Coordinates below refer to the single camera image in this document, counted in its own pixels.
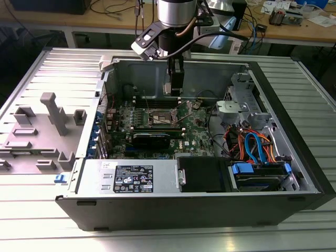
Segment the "electronic components on desk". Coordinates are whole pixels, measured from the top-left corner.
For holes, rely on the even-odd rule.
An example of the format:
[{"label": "electronic components on desk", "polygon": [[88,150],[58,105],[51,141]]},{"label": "electronic components on desk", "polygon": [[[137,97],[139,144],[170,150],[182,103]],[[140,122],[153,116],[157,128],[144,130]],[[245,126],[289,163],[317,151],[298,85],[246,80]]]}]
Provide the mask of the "electronic components on desk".
[{"label": "electronic components on desk", "polygon": [[272,164],[234,163],[232,172],[240,192],[278,191],[281,183],[291,173],[291,167],[284,162]]},{"label": "electronic components on desk", "polygon": [[269,24],[270,25],[281,25],[286,11],[284,9],[274,8],[272,14],[269,16]]}]

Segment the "blue tab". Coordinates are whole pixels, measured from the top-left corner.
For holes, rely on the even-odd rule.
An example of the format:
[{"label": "blue tab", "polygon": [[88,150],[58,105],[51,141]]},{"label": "blue tab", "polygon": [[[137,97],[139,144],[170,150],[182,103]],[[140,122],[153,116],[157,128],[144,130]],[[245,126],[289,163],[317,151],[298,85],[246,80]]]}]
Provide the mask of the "blue tab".
[{"label": "blue tab", "polygon": [[234,164],[232,166],[232,171],[233,171],[233,174],[237,174],[238,173],[238,166],[237,166],[237,164]]},{"label": "blue tab", "polygon": [[291,173],[291,171],[292,171],[292,168],[287,163],[285,164],[285,169],[286,169],[287,173]]},{"label": "blue tab", "polygon": [[96,117],[98,117],[98,118],[103,118],[103,115],[102,115],[102,113],[100,113],[99,111],[97,111],[97,112],[96,112]]},{"label": "blue tab", "polygon": [[57,183],[66,183],[65,181],[65,176],[63,174],[58,174],[56,175],[56,178],[54,179],[54,183],[57,184]]},{"label": "blue tab", "polygon": [[233,174],[237,173],[254,173],[253,167],[248,163],[235,163],[232,166]]},{"label": "blue tab", "polygon": [[92,131],[98,131],[98,130],[99,130],[99,127],[97,125],[92,126]]},{"label": "blue tab", "polygon": [[254,173],[252,165],[248,163],[238,163],[238,168],[241,173]]}]

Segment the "label sticker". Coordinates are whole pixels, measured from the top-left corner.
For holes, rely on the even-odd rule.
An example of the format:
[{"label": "label sticker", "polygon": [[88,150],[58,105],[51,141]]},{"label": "label sticker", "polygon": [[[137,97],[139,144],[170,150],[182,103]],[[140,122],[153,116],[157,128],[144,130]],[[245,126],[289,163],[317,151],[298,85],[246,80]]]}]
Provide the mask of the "label sticker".
[{"label": "label sticker", "polygon": [[101,169],[113,169],[117,165],[117,162],[101,162]]},{"label": "label sticker", "polygon": [[152,193],[152,165],[117,165],[113,191],[115,193]]}]

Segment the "wire bundle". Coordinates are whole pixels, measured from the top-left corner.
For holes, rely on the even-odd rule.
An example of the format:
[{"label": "wire bundle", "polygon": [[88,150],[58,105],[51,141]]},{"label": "wire bundle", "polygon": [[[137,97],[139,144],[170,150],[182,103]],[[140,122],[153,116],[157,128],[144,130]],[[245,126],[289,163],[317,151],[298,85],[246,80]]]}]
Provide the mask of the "wire bundle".
[{"label": "wire bundle", "polygon": [[252,53],[252,51],[254,51],[256,49],[258,49],[258,53],[260,52],[261,46],[263,45],[265,33],[260,32],[261,33],[261,38],[258,41],[256,41],[257,37],[258,37],[258,34],[257,34],[258,31],[256,29],[256,26],[258,25],[258,22],[257,22],[257,19],[252,15],[252,11],[248,6],[247,6],[247,9],[248,9],[250,14],[245,13],[243,21],[247,22],[251,26],[251,28],[248,26],[248,28],[251,31],[251,35],[249,37],[249,40],[251,40],[251,38],[253,37],[253,42],[250,46],[248,46],[248,42],[247,42],[242,47],[242,49],[240,50],[240,52],[238,54],[242,54],[243,51],[245,51],[245,53],[250,55]]},{"label": "wire bundle", "polygon": [[[264,134],[261,134],[261,133],[255,131],[255,130],[252,130],[252,129],[240,128],[240,129],[234,130],[233,127],[229,126],[226,133],[223,136],[223,139],[225,141],[226,141],[226,139],[228,137],[228,134],[230,132],[235,133],[237,135],[237,141],[238,141],[238,143],[235,144],[228,152],[229,155],[232,158],[239,159],[241,161],[246,161],[247,163],[257,163],[256,159],[253,159],[253,156],[251,155],[251,153],[254,152],[254,148],[252,148],[251,153],[249,153],[250,152],[249,147],[246,146],[246,143],[248,143],[248,140],[249,140],[249,139],[246,139],[246,138],[248,137],[249,134],[253,134],[257,138],[259,138],[259,139],[251,138],[251,139],[254,139],[254,140],[257,141],[257,146],[258,146],[258,141],[260,141],[261,144],[262,144],[262,150],[263,151],[261,151],[260,149],[258,150],[260,159],[263,160],[262,156],[266,154],[267,162],[269,162],[269,163],[276,162],[275,157],[273,155],[272,143]],[[237,148],[239,148],[239,152],[236,154],[236,156],[233,156],[233,152]]]}]

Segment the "aluminum extrusion table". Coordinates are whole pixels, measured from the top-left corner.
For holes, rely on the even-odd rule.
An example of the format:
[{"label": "aluminum extrusion table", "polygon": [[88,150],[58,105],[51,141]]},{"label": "aluminum extrusion table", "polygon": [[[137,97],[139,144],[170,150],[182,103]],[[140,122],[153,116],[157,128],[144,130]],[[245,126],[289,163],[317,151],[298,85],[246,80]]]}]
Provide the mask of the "aluminum extrusion table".
[{"label": "aluminum extrusion table", "polygon": [[[0,109],[0,143],[13,128],[18,105],[47,113],[44,91],[66,112],[88,109],[100,79],[102,55],[122,50],[43,51]],[[258,62],[311,152],[336,189],[336,103],[300,62],[286,57],[193,54],[205,59]],[[335,251],[336,199],[278,226],[84,232],[54,202],[54,175],[0,175],[1,251]]]}]

